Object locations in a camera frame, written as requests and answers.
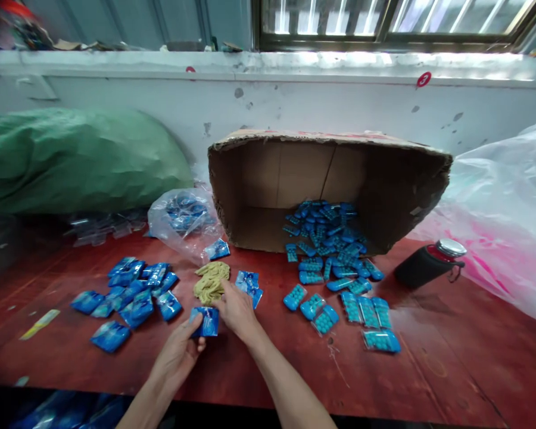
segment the hand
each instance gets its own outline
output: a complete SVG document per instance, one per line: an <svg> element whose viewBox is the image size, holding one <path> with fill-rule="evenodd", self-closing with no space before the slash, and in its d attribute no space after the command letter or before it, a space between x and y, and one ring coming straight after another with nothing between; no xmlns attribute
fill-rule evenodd
<svg viewBox="0 0 536 429"><path fill-rule="evenodd" d="M214 301L213 307L218 308L220 317L244 344L250 346L262 332L254 308L252 298L230 283L228 280L220 281L225 290L222 299Z"/></svg>
<svg viewBox="0 0 536 429"><path fill-rule="evenodd" d="M183 384L207 345L204 337L200 337L198 343L191 339L191 335L201 323L202 314L199 313L191 324L189 320L185 320L173 331L157 356L149 376L150 380L167 387L172 392Z"/></svg>

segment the table surface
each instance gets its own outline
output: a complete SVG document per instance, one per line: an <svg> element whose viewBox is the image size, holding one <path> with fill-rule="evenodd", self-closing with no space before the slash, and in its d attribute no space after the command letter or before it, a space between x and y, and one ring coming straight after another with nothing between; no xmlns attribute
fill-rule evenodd
<svg viewBox="0 0 536 429"><path fill-rule="evenodd" d="M400 241L375 258L386 278L373 293L391 306L402 351L366 351L360 328L345 321L337 294L308 286L341 315L320 338L282 299L298 282L284 254L231 246L223 259L231 280L239 270L260 274L264 296L256 310L268 335L332 414L483 427L536 427L536 321L465 278L439 278L411 292L392 270L421 243ZM69 304L81 291L106 293L107 272L124 256L169 262L179 275L173 292L184 307L171 323L158 311L117 353L90 343L105 322ZM135 394L172 329L198 301L195 266L159 240L132 234L99 247L36 250L0 276L0 384ZM27 341L19 338L50 309L61 313ZM114 314L111 319L120 320ZM243 344L222 324L209 338L178 400L273 408L262 377Z"/></svg>

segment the overturned cardboard box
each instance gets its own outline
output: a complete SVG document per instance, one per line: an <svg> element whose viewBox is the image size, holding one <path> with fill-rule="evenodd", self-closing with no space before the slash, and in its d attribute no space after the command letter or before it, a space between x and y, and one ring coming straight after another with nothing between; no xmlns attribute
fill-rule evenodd
<svg viewBox="0 0 536 429"><path fill-rule="evenodd" d="M355 205L370 255L385 254L437 204L452 155L379 132L240 130L208 148L214 202L230 242L269 252L302 201Z"/></svg>

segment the green tarp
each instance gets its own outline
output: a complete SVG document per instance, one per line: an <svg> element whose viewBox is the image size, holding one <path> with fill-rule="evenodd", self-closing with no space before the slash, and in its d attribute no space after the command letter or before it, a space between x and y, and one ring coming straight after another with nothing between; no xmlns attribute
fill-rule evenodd
<svg viewBox="0 0 536 429"><path fill-rule="evenodd" d="M192 186L176 141L144 113L47 108L0 116L0 213L118 212Z"/></svg>

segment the window frame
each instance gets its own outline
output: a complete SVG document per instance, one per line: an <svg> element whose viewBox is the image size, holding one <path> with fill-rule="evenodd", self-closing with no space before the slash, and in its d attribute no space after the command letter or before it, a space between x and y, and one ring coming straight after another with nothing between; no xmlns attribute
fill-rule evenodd
<svg viewBox="0 0 536 429"><path fill-rule="evenodd" d="M252 0L253 45L261 52L383 51L383 52L518 52L536 25L536 3L528 8L510 34L464 35L445 33L392 33L389 27L398 3L387 0L375 36L279 35L264 33L263 8L268 0Z"/></svg>

